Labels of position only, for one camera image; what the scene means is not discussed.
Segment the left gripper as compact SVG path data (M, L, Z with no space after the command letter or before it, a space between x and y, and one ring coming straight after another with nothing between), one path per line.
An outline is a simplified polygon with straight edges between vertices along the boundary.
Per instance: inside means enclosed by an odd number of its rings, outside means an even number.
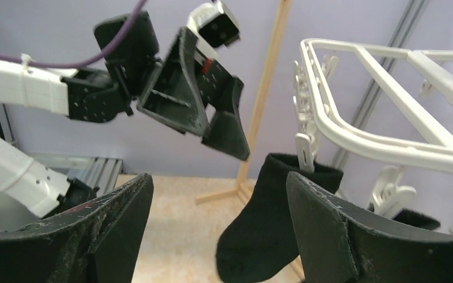
M239 115L244 83L219 61L195 54L197 42L189 28L179 28L137 110L182 134L202 136L206 147L246 161L250 148ZM215 112L206 131L208 106Z

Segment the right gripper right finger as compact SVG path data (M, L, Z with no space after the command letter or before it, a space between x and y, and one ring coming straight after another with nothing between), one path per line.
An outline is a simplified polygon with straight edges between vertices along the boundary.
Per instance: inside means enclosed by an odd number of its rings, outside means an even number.
M296 172L286 188L307 282L453 282L453 235L381 217Z

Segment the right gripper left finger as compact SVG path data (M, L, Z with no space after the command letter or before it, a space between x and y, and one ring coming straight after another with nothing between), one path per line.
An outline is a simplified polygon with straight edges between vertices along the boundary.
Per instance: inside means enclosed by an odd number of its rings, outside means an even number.
M130 282L153 199L141 174L17 231L0 232L0 282Z

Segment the black sock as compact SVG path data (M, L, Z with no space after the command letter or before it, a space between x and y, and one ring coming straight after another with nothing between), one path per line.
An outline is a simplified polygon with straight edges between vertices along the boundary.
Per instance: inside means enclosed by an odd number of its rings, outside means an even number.
M268 154L251 199L218 239L215 259L222 282L268 280L299 255L285 186L290 172L331 193L343 178L341 170L318 163L314 171L303 171L296 155Z
M370 212L375 212L372 203L369 203L366 209ZM407 208L401 209L401 211L394 218L392 218L392 220L397 223L402 223L403 225L413 226L429 231L435 231L441 226L439 220L429 215L425 215L423 213ZM382 225L382 230L384 230L385 232L396 231L398 229L403 230L405 228L401 228L396 224L392 226L392 223Z

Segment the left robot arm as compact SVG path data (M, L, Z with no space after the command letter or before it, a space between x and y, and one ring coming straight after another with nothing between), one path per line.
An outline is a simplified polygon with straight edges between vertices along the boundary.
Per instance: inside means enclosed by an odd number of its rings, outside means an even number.
M136 110L202 144L247 160L250 149L238 108L243 82L217 59L216 49L239 39L237 20L219 2L193 10L164 59L146 11L99 23L94 35L109 45L124 23L126 36L104 54L105 70L33 67L29 59L0 60L0 103L48 110L72 120L107 123ZM97 188L55 172L0 139L0 191L44 218L95 198Z

